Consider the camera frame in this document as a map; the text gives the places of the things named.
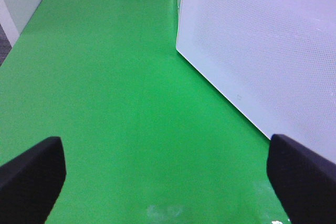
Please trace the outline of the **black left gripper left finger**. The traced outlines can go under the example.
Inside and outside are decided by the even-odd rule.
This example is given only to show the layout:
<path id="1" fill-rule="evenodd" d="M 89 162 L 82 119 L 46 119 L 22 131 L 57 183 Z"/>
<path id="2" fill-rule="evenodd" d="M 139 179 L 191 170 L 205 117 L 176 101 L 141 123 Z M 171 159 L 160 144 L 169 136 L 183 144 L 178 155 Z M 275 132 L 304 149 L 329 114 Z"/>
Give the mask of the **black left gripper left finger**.
<path id="1" fill-rule="evenodd" d="M 66 179 L 61 138 L 48 137 L 1 166 L 1 223 L 45 223 Z"/>

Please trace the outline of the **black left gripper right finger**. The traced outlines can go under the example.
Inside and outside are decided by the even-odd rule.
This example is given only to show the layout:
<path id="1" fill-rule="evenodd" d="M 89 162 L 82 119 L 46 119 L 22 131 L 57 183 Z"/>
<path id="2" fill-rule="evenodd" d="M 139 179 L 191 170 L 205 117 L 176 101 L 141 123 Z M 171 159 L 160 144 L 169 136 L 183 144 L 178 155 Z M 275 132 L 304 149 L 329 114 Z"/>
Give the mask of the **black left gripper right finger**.
<path id="1" fill-rule="evenodd" d="M 286 135 L 274 134 L 266 172 L 292 223 L 335 223 L 335 163 Z"/>

